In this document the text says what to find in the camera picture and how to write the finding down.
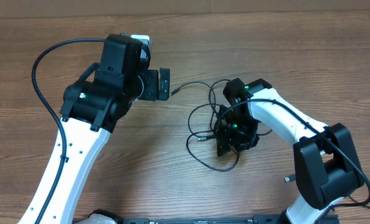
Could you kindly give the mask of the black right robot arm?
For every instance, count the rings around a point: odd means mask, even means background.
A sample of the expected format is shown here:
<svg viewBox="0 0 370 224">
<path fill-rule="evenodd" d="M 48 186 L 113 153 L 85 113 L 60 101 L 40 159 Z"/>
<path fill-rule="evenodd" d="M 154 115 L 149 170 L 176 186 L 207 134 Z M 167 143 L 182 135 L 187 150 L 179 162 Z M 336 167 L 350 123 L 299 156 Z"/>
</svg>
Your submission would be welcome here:
<svg viewBox="0 0 370 224">
<path fill-rule="evenodd" d="M 293 180 L 299 191 L 295 202 L 279 215 L 255 215 L 254 223 L 339 223 L 329 211 L 364 185 L 361 165 L 349 130 L 328 126 L 286 102 L 263 79 L 245 84 L 226 83 L 214 125 L 217 155 L 236 154 L 257 145 L 259 123 L 266 124 L 292 149 Z"/>
</svg>

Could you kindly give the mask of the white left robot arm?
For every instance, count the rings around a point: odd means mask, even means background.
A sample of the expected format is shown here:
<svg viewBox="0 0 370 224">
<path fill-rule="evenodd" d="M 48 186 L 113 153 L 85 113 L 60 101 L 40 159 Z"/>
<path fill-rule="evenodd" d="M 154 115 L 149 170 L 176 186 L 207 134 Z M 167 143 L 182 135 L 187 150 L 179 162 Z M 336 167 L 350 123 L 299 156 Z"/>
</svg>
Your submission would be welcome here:
<svg viewBox="0 0 370 224">
<path fill-rule="evenodd" d="M 149 69 L 151 38 L 110 34 L 100 40 L 101 60 L 65 89 L 63 105 L 55 113 L 37 86 L 37 66 L 49 52 L 76 42 L 79 40 L 51 46 L 32 67 L 33 87 L 57 123 L 58 132 L 47 167 L 20 223 L 72 223 L 88 175 L 117 121 L 134 101 L 169 98 L 170 70 Z"/>
</svg>

